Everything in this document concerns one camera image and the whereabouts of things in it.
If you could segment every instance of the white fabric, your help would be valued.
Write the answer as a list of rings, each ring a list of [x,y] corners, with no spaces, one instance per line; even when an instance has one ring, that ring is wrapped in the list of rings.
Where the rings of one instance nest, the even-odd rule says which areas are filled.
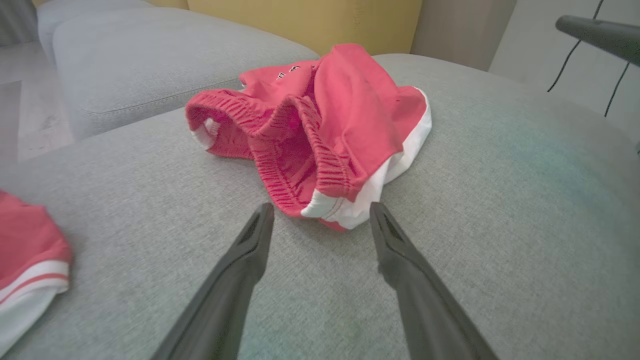
[[[46,260],[0,289],[0,357],[40,318],[54,296],[68,289],[68,273],[68,263]]]
[[[302,216],[337,222],[345,229],[353,229],[369,219],[369,206],[372,202],[380,201],[383,185],[400,176],[411,166],[431,131],[429,99],[422,90],[420,90],[420,93],[427,103],[427,110],[415,128],[404,139],[403,152],[398,152],[389,157],[373,173],[362,186],[360,192],[358,192],[356,201],[351,202],[343,197],[330,197],[318,190],[314,190],[311,201],[301,211]]]

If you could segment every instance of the sofa cushion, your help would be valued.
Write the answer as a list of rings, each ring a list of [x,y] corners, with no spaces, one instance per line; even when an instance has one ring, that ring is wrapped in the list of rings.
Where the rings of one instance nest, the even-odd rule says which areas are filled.
[[[37,10],[38,37],[47,58],[55,64],[53,33],[63,22],[89,12],[152,7],[140,0],[49,0]]]
[[[501,359],[636,359],[640,163],[581,106],[486,72],[375,57],[429,96],[433,130],[382,201]],[[76,254],[6,360],[148,359],[252,211],[254,164],[191,138],[184,110],[35,158],[0,188],[44,204]],[[276,212],[240,359],[408,359],[368,225]]]
[[[176,8],[76,17],[54,36],[76,140],[164,113],[206,88],[241,88],[257,67],[313,60],[284,38]]]

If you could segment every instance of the red fabric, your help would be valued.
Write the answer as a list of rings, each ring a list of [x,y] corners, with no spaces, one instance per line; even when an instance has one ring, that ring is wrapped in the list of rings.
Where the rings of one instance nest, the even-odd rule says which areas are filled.
[[[0,191],[0,289],[39,262],[69,263],[71,258],[71,249],[43,206]]]
[[[186,108],[189,128],[220,123],[212,154],[253,159],[274,203],[300,217],[314,189],[355,197],[426,110],[412,86],[397,87],[359,45],[317,61],[240,75],[244,92],[206,90]]]

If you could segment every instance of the red stripe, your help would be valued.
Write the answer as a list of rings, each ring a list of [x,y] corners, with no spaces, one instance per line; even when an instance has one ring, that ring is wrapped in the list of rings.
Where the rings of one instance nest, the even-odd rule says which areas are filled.
[[[9,295],[5,296],[4,299],[0,300],[0,305],[8,298],[11,297],[11,295],[13,295],[16,291],[22,289],[23,287],[29,285],[29,284],[33,284],[34,282],[40,281],[40,280],[46,280],[46,279],[63,279],[65,281],[69,281],[69,278],[66,275],[62,275],[62,274],[43,274],[43,275],[38,275],[36,277],[32,277],[29,280],[23,282],[22,284],[18,285],[17,288],[13,289],[13,291],[11,291],[9,293]]]

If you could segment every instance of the gray upholstery fabric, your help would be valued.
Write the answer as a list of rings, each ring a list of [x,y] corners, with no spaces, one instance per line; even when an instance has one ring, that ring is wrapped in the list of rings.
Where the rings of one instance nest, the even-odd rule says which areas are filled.
[[[48,0],[38,7],[38,37],[47,58],[55,64],[53,33],[63,22],[90,12],[152,7],[140,0]]]
[[[76,139],[177,109],[206,88],[241,88],[247,70],[317,58],[276,35],[175,8],[77,17],[58,27],[54,48]]]
[[[433,130],[387,185],[395,214],[502,359],[636,359],[640,163],[585,108],[489,73],[376,59],[425,91]],[[183,110],[7,170],[75,252],[72,287],[7,356],[148,359],[268,196],[251,161],[191,139]],[[368,225],[276,212],[240,359],[406,359]]]

